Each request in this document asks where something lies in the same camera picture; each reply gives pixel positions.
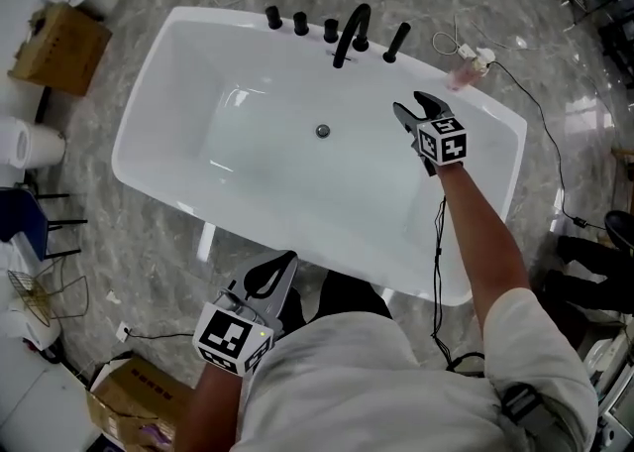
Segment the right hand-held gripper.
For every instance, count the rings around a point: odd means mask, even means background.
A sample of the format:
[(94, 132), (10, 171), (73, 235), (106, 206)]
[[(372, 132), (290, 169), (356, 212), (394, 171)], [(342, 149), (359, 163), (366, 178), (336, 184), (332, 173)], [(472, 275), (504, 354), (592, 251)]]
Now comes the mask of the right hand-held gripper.
[(446, 102), (422, 91), (415, 91), (413, 95), (423, 108), (426, 120), (422, 121), (399, 102), (392, 103), (392, 110), (405, 131), (414, 134), (413, 148), (427, 173), (435, 176), (438, 167), (461, 165), (468, 148), (465, 127), (452, 117), (453, 112)]

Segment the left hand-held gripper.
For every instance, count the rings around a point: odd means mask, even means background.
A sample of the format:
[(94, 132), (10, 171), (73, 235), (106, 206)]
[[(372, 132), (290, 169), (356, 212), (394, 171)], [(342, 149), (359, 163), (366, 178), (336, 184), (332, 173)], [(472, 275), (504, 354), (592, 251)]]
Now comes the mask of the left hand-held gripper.
[(207, 302), (192, 344), (206, 362), (238, 377), (255, 372), (282, 333), (279, 314), (298, 267), (294, 251), (272, 251), (247, 259), (232, 284)]

